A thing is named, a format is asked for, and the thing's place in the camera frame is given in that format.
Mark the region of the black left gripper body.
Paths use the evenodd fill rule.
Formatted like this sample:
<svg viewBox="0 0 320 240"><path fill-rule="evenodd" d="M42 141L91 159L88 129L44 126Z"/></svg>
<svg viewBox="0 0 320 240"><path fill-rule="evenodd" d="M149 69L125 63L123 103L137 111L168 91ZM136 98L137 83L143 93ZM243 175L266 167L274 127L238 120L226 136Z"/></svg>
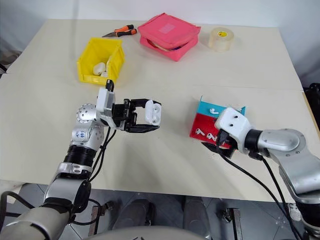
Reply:
<svg viewBox="0 0 320 240"><path fill-rule="evenodd" d="M136 131L138 114L136 113L136 100L124 99L123 104L115 104L112 119L121 131Z"/></svg>

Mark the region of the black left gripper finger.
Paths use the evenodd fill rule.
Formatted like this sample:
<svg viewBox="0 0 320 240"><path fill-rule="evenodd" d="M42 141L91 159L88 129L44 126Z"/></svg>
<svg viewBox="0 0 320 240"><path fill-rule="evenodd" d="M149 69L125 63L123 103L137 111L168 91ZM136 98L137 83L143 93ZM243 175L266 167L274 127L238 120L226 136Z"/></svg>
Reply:
<svg viewBox="0 0 320 240"><path fill-rule="evenodd" d="M159 129L159 125L152 124L136 124L132 122L126 122L124 130L128 133L147 133Z"/></svg>
<svg viewBox="0 0 320 240"><path fill-rule="evenodd" d="M149 99L147 98L139 98L139 99L131 99L130 100L130 109L135 110L136 108L145 108Z"/></svg>

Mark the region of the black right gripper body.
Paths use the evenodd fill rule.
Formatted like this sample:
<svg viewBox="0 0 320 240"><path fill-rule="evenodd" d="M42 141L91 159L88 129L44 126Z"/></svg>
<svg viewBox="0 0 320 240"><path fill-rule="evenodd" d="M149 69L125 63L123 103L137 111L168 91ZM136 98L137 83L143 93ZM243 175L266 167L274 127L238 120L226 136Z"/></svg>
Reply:
<svg viewBox="0 0 320 240"><path fill-rule="evenodd" d="M216 139L216 150L225 158L230 159L238 149L237 142L225 130L220 129Z"/></svg>

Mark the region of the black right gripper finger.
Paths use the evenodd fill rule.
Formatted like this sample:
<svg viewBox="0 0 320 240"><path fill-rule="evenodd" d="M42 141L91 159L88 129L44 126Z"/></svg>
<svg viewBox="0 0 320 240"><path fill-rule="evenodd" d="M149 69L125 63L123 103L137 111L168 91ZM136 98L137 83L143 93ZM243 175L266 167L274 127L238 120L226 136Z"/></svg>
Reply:
<svg viewBox="0 0 320 240"><path fill-rule="evenodd" d="M217 147L215 144L209 143L209 142L202 142L202 145L204 145L208 150L210 150L211 152L220 154L221 150L219 147Z"/></svg>

